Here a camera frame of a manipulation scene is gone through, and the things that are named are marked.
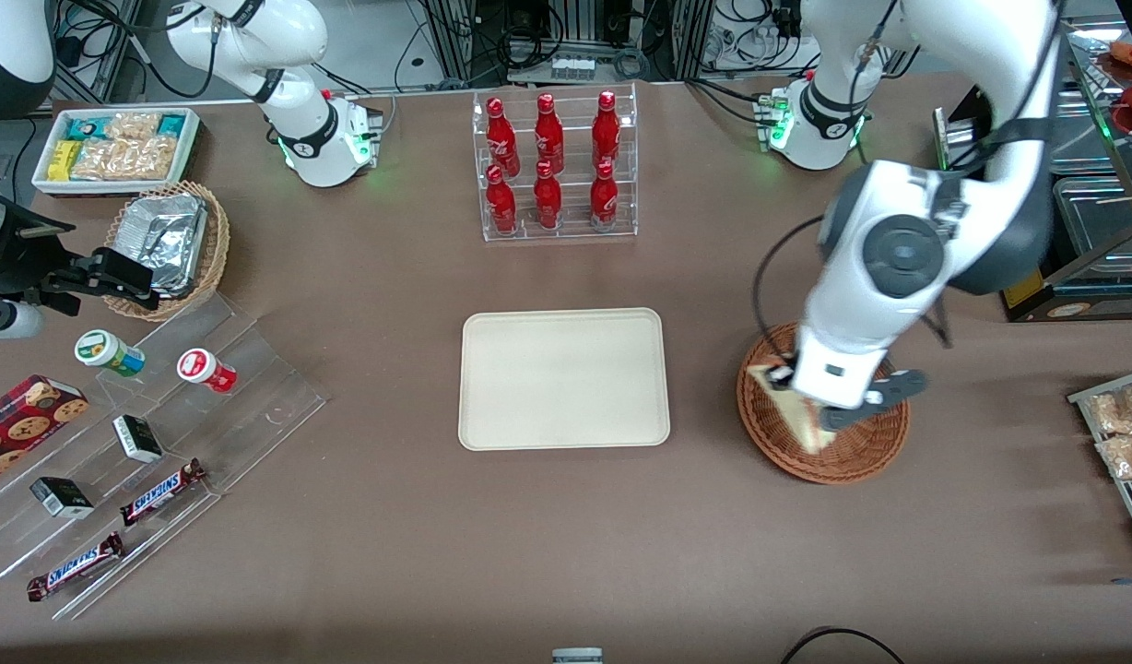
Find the snickers bar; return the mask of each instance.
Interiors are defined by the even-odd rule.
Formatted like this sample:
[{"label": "snickers bar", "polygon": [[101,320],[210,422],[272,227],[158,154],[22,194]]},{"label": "snickers bar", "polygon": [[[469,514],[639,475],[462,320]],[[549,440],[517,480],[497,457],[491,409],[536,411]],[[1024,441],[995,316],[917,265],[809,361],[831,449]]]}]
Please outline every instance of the snickers bar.
[{"label": "snickers bar", "polygon": [[191,459],[191,462],[180,467],[175,474],[170,475],[164,482],[148,489],[146,494],[138,497],[131,505],[121,507],[120,514],[123,516],[123,526],[131,526],[142,518],[147,517],[148,514],[161,509],[166,502],[173,500],[174,495],[183,492],[190,484],[201,477],[205,477],[205,471],[200,463],[198,463],[198,459]]},{"label": "snickers bar", "polygon": [[120,534],[112,533],[106,535],[106,540],[103,540],[98,546],[93,547],[87,553],[83,553],[71,562],[63,564],[63,567],[59,567],[55,571],[33,577],[26,590],[29,593],[29,602],[46,600],[62,584],[74,579],[74,577],[86,575],[87,571],[91,571],[92,567],[97,567],[100,562],[104,562],[111,558],[123,558],[125,553],[127,552],[123,551],[123,542],[120,540]]}]

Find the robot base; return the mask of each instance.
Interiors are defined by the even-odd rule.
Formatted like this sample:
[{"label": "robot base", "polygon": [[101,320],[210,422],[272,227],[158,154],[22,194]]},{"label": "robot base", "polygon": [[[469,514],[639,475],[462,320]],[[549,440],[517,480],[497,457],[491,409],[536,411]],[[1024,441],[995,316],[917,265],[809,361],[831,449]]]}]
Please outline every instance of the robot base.
[{"label": "robot base", "polygon": [[787,157],[790,163],[807,170],[827,170],[844,159],[861,135],[865,117],[857,119],[852,130],[852,139],[844,144],[826,143],[811,122],[799,111],[799,94],[807,87],[807,80],[797,80],[789,87],[772,89],[770,97],[761,96],[754,104],[755,119],[773,127],[758,128],[758,147],[762,152],[777,152]]},{"label": "robot base", "polygon": [[337,111],[337,131],[318,155],[303,158],[292,155],[283,140],[284,159],[300,180],[312,187],[335,187],[365,169],[377,167],[381,144],[381,115],[371,117],[365,106],[344,100],[331,100]]}]

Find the aluminum foil container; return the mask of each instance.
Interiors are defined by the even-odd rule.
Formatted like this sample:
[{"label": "aluminum foil container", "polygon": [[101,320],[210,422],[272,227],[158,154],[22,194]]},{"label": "aluminum foil container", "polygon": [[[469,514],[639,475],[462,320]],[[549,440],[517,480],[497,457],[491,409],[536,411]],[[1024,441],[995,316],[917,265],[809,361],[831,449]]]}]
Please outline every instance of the aluminum foil container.
[{"label": "aluminum foil container", "polygon": [[191,193],[145,197],[129,205],[112,248],[152,269],[152,290],[164,299],[194,291],[208,206]]}]

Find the red coca-cola bottle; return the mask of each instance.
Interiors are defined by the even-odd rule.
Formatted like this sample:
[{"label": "red coca-cola bottle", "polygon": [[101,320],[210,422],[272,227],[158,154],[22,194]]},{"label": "red coca-cola bottle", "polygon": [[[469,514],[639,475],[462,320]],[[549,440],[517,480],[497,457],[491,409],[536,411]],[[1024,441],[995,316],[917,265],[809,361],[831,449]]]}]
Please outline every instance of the red coca-cola bottle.
[{"label": "red coca-cola bottle", "polygon": [[533,127],[538,143],[538,158],[549,159],[555,173],[566,167],[566,146],[563,140],[563,121],[554,112],[554,94],[539,94],[538,124]]},{"label": "red coca-cola bottle", "polygon": [[616,224],[616,200],[619,197],[619,187],[612,179],[616,167],[611,159],[603,159],[595,172],[599,176],[591,184],[591,226],[595,231],[608,232]]},{"label": "red coca-cola bottle", "polygon": [[538,201],[538,223],[546,231],[557,231],[563,219],[563,188],[554,176],[554,164],[549,159],[538,162],[533,198]]},{"label": "red coca-cola bottle", "polygon": [[489,164],[484,175],[489,179],[484,198],[489,200],[489,215],[494,218],[496,232],[512,235],[516,232],[516,198],[513,197],[513,189],[504,181],[499,165]]},{"label": "red coca-cola bottle", "polygon": [[619,118],[616,117],[616,93],[603,89],[599,94],[599,114],[591,126],[591,139],[594,144],[594,167],[603,159],[616,163],[619,159]]},{"label": "red coca-cola bottle", "polygon": [[504,169],[505,178],[516,178],[521,172],[521,159],[516,156],[516,133],[513,123],[504,117],[504,103],[491,97],[486,104],[489,110],[489,152],[494,164]]}]

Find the small black box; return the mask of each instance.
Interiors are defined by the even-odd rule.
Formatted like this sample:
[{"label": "small black box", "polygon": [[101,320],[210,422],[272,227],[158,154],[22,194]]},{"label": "small black box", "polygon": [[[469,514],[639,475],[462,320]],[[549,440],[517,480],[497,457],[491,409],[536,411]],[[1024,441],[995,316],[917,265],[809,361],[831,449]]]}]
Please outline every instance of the small black box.
[{"label": "small black box", "polygon": [[152,426],[140,417],[135,415],[120,415],[112,422],[115,426],[115,438],[119,438],[123,446],[123,454],[128,458],[137,462],[154,463],[160,462],[162,454],[161,443],[156,441],[156,434],[152,432]]},{"label": "small black box", "polygon": [[65,477],[38,477],[31,484],[29,491],[42,501],[42,507],[51,512],[51,517],[83,518],[95,508],[78,491],[78,485]]}]

